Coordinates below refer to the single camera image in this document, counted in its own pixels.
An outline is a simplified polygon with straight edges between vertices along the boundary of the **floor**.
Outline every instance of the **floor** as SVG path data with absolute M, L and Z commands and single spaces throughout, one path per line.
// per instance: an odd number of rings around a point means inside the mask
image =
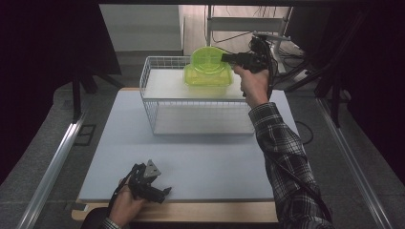
M 265 12 L 263 8 L 246 9 L 245 16 L 256 16 L 259 13 L 261 15 L 269 13 L 269 16 L 272 16 L 273 10 L 267 8 Z M 184 55 L 188 55 L 197 47 L 204 45 L 203 30 L 196 30 L 196 28 L 203 28 L 203 7 L 190 8 L 186 11 L 189 14 L 186 15 L 185 37 L 193 37 L 193 39 L 192 41 L 185 40 L 184 44 L 187 45 L 184 46 Z M 241 13 L 241 11 L 238 8 L 216 7 L 214 13 L 215 15 L 227 16 L 229 14 L 234 15 L 237 12 Z M 236 33 L 214 32 L 214 38 L 220 40 L 234 34 Z M 238 39 L 243 41 L 232 40 L 232 42 L 222 42 L 218 45 L 230 51 L 245 52 L 246 42 L 248 42 L 250 36 L 247 35 L 244 39 L 242 37 Z M 289 53 L 301 53 L 297 47 L 294 47 L 289 42 L 283 43 L 282 47 Z M 137 87 L 143 65 L 143 60 L 139 56 L 150 54 L 148 52 L 118 52 L 117 58 L 122 75 L 112 75 L 112 77 L 126 87 Z M 169 55 L 173 53 L 161 52 L 161 54 Z M 297 64 L 299 60 L 293 60 L 292 62 L 291 65 Z M 286 80 L 278 85 L 279 89 L 292 84 L 294 80 L 297 79 Z M 83 125 L 95 127 L 93 138 L 87 145 L 76 144 L 72 147 L 33 228 L 80 228 L 81 222 L 71 218 L 71 211 L 75 208 L 78 192 L 117 95 L 116 87 L 96 76 L 95 81 L 98 85 L 97 93 L 85 94 L 82 92 L 83 106 L 88 107 L 88 113 Z M 367 198 L 363 196 L 355 178 L 353 178 L 348 161 L 343 156 L 342 150 L 339 148 L 339 144 L 319 108 L 312 92 L 315 85 L 316 81 L 287 94 L 287 97 L 294 119 L 305 124 L 297 123 L 297 127 L 303 141 L 309 141 L 305 145 L 309 163 L 320 185 L 323 199 L 332 210 L 334 225 L 336 228 L 381 228 L 375 222 L 371 213 L 372 209 L 369 208 L 370 204 L 367 202 Z M 72 115 L 72 85 L 67 84 L 54 93 L 53 107 L 50 109 L 47 119 L 26 153 L 6 181 L 0 186 L 0 228 L 15 228 L 20 221 L 72 122 Z M 405 216 L 405 208 L 403 208 L 405 206 L 405 188 L 403 184 L 356 125 L 351 114 L 347 111 L 345 103 L 340 105 L 339 118 L 340 130 L 359 162 L 362 173 L 367 178 L 379 203 L 385 210 L 387 218 L 392 224 L 391 228 L 405 228 L 405 220 L 403 219 L 403 216 Z M 88 139 L 85 137 L 78 137 L 75 142 L 86 142 Z M 142 223 L 138 224 L 138 226 L 141 228 L 277 227 L 274 224 L 235 223 Z

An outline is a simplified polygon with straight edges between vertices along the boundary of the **wire rack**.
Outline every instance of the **wire rack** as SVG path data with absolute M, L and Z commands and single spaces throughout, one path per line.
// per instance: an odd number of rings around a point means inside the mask
M 148 91 L 148 82 L 153 80 L 151 74 L 156 74 L 154 71 L 159 70 L 160 77 L 170 77 L 173 75 L 172 72 L 181 74 L 188 64 L 190 64 L 188 56 L 149 56 L 146 58 L 139 83 L 140 95 L 153 134 L 252 135 L 254 129 L 247 115 L 250 109 L 243 99 L 215 97 L 209 99 L 193 97 L 151 99 L 145 96 Z

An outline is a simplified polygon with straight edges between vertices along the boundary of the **white platform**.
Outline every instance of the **white platform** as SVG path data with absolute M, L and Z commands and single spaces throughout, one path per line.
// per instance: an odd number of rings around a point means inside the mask
M 297 133 L 284 92 L 274 91 L 271 100 Z M 173 187 L 167 201 L 273 199 L 254 135 L 153 135 L 137 91 L 117 94 L 79 199 L 108 200 L 132 166 L 148 159 L 162 172 L 153 186 Z

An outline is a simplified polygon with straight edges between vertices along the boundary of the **table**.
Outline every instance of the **table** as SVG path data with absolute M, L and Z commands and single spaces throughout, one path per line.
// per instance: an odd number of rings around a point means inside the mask
M 271 100 L 297 133 L 284 92 L 274 91 Z M 78 197 L 78 202 L 90 204 L 86 211 L 74 210 L 73 218 L 84 219 L 91 209 L 106 206 L 134 161 L 148 158 L 162 172 L 153 186 L 173 190 L 162 206 L 148 204 L 139 220 L 276 221 L 263 153 L 254 135 L 153 135 L 134 90 L 118 92 Z M 115 169 L 105 170 L 106 164 Z

